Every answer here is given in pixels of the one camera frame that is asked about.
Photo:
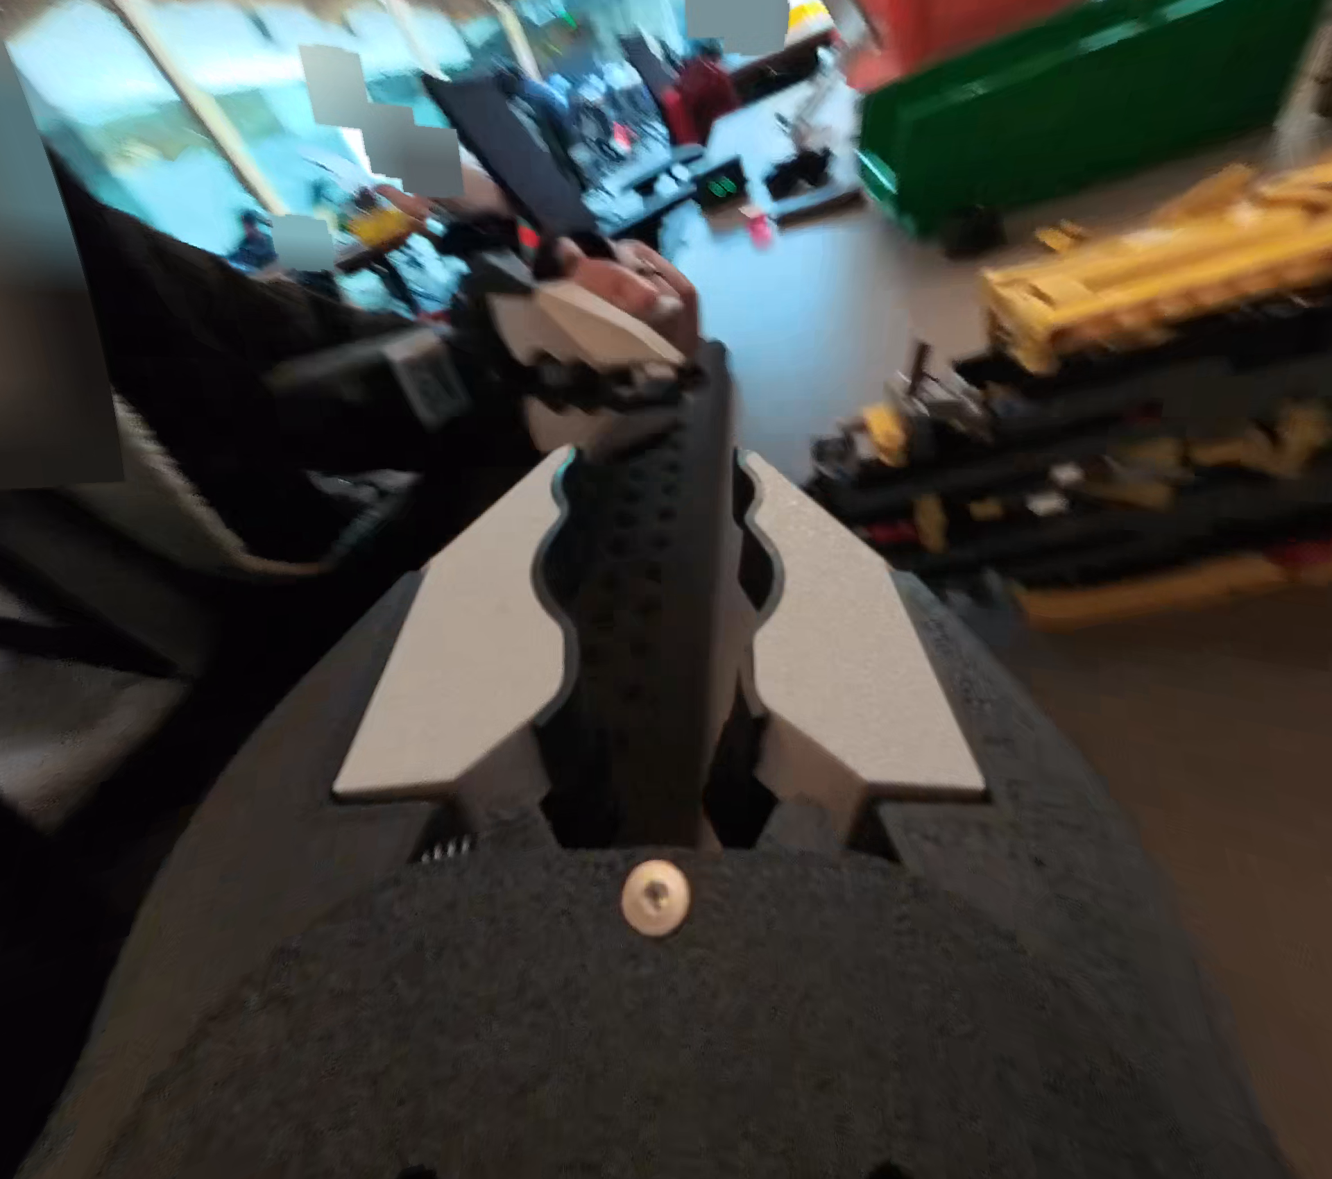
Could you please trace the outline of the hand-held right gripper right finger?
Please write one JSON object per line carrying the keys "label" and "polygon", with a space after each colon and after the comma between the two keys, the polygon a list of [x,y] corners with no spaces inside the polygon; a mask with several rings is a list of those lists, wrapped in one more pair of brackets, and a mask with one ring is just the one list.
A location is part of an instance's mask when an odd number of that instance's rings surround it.
{"label": "hand-held right gripper right finger", "polygon": [[722,463],[707,624],[709,846],[750,846],[779,803],[851,844],[879,801],[986,797],[885,563],[741,447]]}

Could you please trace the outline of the black dimpled mat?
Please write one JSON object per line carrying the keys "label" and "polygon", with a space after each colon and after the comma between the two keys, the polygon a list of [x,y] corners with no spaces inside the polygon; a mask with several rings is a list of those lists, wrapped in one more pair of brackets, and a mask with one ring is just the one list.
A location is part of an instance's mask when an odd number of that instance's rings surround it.
{"label": "black dimpled mat", "polygon": [[561,461],[534,586],[563,677],[538,717],[542,812],[564,848],[692,846],[735,698],[735,391],[705,341],[680,398]]}

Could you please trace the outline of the yellow toy brick car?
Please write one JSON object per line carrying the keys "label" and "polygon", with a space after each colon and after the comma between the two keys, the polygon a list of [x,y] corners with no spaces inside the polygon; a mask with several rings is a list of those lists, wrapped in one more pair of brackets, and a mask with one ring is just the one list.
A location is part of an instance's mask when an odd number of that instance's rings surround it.
{"label": "yellow toy brick car", "polygon": [[1230,165],[980,275],[982,351],[916,343],[805,491],[938,592],[1067,632],[1329,584],[1329,155]]}

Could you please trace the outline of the black brick beam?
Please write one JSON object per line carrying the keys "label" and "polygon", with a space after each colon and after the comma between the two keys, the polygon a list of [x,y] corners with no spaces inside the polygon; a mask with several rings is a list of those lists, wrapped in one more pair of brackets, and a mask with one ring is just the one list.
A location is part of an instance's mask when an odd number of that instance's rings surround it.
{"label": "black brick beam", "polygon": [[553,411],[638,411],[671,408],[703,379],[697,364],[671,366],[661,362],[593,368],[574,360],[540,358],[527,370],[525,398]]}

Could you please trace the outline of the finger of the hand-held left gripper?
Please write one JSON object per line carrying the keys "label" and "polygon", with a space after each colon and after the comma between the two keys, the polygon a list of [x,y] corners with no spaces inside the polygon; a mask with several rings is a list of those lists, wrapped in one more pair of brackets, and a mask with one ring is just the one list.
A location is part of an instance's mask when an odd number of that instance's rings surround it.
{"label": "finger of the hand-held left gripper", "polygon": [[595,372],[688,364],[654,328],[570,280],[489,290],[487,311],[504,349],[523,366],[544,358]]}
{"label": "finger of the hand-held left gripper", "polygon": [[623,453],[637,453],[675,430],[675,408],[642,410],[555,410],[536,398],[523,400],[523,425],[534,451],[530,463],[546,461],[549,453],[572,447],[591,463],[608,463]]}

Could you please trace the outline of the black toy tyre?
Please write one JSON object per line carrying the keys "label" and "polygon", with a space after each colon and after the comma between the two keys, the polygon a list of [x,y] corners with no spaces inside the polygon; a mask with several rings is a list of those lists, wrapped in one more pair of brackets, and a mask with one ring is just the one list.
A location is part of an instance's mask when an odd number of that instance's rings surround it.
{"label": "black toy tyre", "polygon": [[940,220],[938,244],[948,260],[972,260],[1007,242],[1003,214],[988,204],[967,204]]}

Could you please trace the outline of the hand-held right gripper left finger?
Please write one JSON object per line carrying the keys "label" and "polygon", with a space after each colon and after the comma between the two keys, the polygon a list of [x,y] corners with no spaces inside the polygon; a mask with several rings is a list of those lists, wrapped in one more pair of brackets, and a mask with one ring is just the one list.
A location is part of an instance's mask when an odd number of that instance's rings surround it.
{"label": "hand-held right gripper left finger", "polygon": [[350,804],[445,803],[473,833],[540,808],[538,725],[568,689],[570,643],[538,586],[563,523],[549,451],[424,567],[331,782]]}

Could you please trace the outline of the person's left forearm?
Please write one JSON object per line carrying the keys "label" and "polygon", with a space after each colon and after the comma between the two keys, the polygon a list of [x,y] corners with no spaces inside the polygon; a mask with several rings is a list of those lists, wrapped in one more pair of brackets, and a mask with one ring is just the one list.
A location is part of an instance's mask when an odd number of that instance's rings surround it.
{"label": "person's left forearm", "polygon": [[428,436],[411,415],[354,406],[301,430],[267,375],[280,364],[405,330],[409,320],[265,282],[98,201],[50,146],[58,195],[90,290],[113,392],[149,427],[246,552],[322,560],[350,506],[310,480],[403,470],[424,476],[445,523],[508,470],[508,415],[473,410]]}

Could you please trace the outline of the person's black jacket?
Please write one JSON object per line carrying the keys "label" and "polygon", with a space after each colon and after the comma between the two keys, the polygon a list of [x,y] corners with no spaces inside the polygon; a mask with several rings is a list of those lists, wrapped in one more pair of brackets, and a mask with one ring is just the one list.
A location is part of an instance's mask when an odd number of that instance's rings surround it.
{"label": "person's black jacket", "polygon": [[1,560],[46,590],[73,594],[75,556],[109,567],[232,582],[310,588],[354,575],[407,512],[418,476],[407,470],[306,472],[344,520],[316,554],[257,552],[198,491],[139,411],[111,392],[122,457],[119,482],[1,493]]}

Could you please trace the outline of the green plastic bin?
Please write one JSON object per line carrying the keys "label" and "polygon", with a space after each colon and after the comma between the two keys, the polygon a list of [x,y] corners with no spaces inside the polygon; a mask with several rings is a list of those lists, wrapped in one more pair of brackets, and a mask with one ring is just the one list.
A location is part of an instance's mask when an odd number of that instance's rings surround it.
{"label": "green plastic bin", "polygon": [[857,172],[906,233],[1210,149],[1280,115],[1327,0],[1086,0],[859,102]]}

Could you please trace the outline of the person's white shirt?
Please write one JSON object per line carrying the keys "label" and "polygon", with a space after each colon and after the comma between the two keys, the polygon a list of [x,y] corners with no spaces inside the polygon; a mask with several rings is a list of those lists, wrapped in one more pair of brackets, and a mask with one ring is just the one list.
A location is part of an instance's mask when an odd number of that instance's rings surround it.
{"label": "person's white shirt", "polygon": [[174,588],[113,571],[90,599],[1,554],[1,801],[52,835],[206,670],[215,628]]}

